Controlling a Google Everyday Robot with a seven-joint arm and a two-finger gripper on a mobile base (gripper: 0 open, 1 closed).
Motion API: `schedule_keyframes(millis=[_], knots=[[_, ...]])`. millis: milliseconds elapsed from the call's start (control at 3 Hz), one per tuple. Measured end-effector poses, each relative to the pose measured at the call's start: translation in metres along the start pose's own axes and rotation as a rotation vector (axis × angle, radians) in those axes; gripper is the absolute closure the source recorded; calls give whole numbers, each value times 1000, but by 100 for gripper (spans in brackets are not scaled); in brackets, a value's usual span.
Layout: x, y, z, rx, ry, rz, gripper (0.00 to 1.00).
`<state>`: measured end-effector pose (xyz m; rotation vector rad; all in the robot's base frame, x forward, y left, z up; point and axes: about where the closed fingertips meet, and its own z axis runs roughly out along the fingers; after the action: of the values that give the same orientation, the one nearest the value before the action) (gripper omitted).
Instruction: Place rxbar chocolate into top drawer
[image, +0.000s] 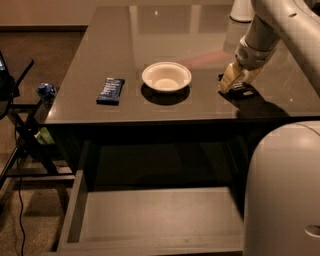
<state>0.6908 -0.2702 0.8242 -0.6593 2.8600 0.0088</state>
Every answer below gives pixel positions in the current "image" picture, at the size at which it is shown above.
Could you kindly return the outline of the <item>white gripper with vents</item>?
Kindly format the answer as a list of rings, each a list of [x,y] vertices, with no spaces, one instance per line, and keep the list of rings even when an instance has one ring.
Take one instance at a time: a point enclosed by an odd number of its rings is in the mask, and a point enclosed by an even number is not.
[[[252,83],[262,71],[262,66],[271,59],[274,52],[274,49],[267,51],[256,50],[246,42],[245,37],[242,37],[235,50],[237,62],[230,63],[227,66],[219,82],[219,90],[223,94],[227,93],[231,85],[243,75],[243,69],[246,70],[243,81],[247,84]]]

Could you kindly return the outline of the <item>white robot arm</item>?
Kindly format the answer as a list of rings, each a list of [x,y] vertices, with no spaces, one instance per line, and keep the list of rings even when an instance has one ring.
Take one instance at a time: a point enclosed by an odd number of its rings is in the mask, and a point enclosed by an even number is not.
[[[250,26],[219,83],[250,81],[283,41],[315,90],[320,84],[320,18],[305,0],[234,0],[231,18]],[[249,165],[243,256],[320,256],[320,133],[317,121],[266,135]]]

